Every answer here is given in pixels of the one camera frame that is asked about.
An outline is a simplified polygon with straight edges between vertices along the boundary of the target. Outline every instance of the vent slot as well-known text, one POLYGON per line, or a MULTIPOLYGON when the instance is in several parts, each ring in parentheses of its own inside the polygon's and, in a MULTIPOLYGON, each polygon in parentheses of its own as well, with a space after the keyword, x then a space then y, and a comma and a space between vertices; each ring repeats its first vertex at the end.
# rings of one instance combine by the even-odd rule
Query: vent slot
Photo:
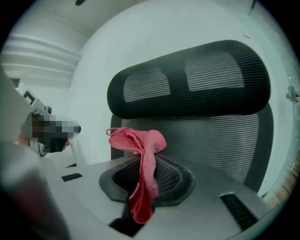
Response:
POLYGON ((82 177, 82 175, 80 173, 74 173, 71 175, 63 176, 61 178, 64 180, 64 182, 67 182, 67 181, 71 181, 71 180, 81 178, 81 177, 82 177))
POLYGON ((257 222, 257 219, 233 193, 220 196, 241 229, 244 231, 257 222))

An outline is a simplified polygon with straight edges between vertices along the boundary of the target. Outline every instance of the white wall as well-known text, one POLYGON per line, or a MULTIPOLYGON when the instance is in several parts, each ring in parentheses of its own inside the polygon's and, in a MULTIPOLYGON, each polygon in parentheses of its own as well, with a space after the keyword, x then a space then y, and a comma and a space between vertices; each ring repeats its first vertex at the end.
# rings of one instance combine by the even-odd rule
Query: white wall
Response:
POLYGON ((75 0, 39 0, 38 4, 46 12, 62 16, 92 35, 112 17, 142 1, 144 0, 87 0, 76 6, 75 0))
POLYGON ((37 3, 12 29, 0 55, 10 78, 24 74, 38 84, 69 88, 80 50, 90 35, 37 3))
POLYGON ((52 108, 52 115, 69 116, 70 93, 68 89, 36 84, 23 84, 22 79, 20 80, 20 85, 19 91, 21 93, 27 88, 31 90, 43 104, 50 106, 52 108))
POLYGON ((56 168, 65 168, 74 163, 77 164, 70 146, 66 147, 62 152, 48 153, 44 158, 50 159, 56 168))
POLYGON ((227 3, 222 3, 222 6, 249 30, 252 40, 258 46, 254 49, 265 63, 270 76, 269 103, 273 113, 274 136, 267 172, 258 192, 263 195, 278 179, 289 153, 293 134, 293 105, 285 95, 289 85, 300 90, 297 77, 299 64, 284 32, 259 2, 250 15, 236 11, 227 3))

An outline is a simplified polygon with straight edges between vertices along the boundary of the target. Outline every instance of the black slot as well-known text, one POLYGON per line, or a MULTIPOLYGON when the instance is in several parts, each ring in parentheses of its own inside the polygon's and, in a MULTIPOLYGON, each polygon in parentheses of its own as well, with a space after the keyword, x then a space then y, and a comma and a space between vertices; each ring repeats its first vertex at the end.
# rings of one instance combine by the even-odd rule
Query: black slot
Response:
POLYGON ((70 174, 70 175, 67 175, 67 176, 63 176, 61 177, 64 182, 67 182, 67 181, 71 181, 71 180, 74 180, 76 178, 81 178, 82 175, 80 173, 73 173, 73 174, 70 174))
POLYGON ((30 99, 30 105, 33 104, 33 102, 36 100, 28 91, 25 92, 25 94, 23 95, 23 97, 25 99, 29 98, 30 99))
POLYGON ((86 1, 86 0, 77 0, 77 1, 75 2, 75 5, 76 5, 76 6, 80 6, 80 5, 82 5, 85 1, 86 1))
POLYGON ((77 164, 74 163, 74 164, 72 164, 72 165, 70 165, 70 166, 67 166, 67 167, 77 167, 77 164))
POLYGON ((253 214, 237 198, 235 194, 220 196, 228 210, 231 212, 241 229, 244 231, 257 222, 253 214))
POLYGON ((136 223, 129 211, 128 203, 125 204, 122 216, 113 220, 110 224, 110 227, 123 233, 129 237, 133 237, 143 226, 144 224, 136 223))

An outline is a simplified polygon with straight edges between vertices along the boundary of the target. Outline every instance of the red towel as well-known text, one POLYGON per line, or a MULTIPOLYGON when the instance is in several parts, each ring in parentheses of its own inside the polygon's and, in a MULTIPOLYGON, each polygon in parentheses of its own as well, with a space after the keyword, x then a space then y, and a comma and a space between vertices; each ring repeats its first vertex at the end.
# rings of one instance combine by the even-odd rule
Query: red towel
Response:
POLYGON ((156 130, 136 131, 127 127, 111 128, 106 134, 111 136, 108 142, 112 147, 141 154, 140 180, 128 204, 134 221, 144 224, 153 214, 152 200, 158 197, 158 184, 154 178, 154 153, 166 147, 165 138, 156 130))

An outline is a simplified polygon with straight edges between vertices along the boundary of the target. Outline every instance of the gray plastic surface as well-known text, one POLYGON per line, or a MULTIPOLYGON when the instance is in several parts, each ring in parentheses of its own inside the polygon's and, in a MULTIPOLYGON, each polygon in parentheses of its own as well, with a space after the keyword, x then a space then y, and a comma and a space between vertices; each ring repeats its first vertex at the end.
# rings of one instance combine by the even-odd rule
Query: gray plastic surface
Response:
MULTIPOLYGON (((223 171, 208 165, 187 161, 179 157, 163 156, 189 169, 195 177, 195 188, 178 206, 157 207, 152 218, 136 234, 139 240, 214 239, 223 240, 241 232, 241 229, 220 195, 234 192, 250 212, 261 219, 269 211, 257 194, 231 178, 223 171)), ((112 161, 60 169, 60 175, 80 173, 83 177, 66 182, 74 196, 102 222, 109 224, 119 218, 124 204, 111 201, 99 186, 101 173, 131 157, 112 161)))
MULTIPOLYGON (((53 197, 53 201, 64 217, 72 240, 130 239, 128 236, 106 226, 106 224, 91 214, 84 205, 78 201, 76 195, 68 190, 65 182, 62 180, 51 161, 41 159, 41 163, 41 169, 45 173, 47 185, 53 197)), ((98 207, 105 208, 105 206, 107 205, 99 203, 98 207)))

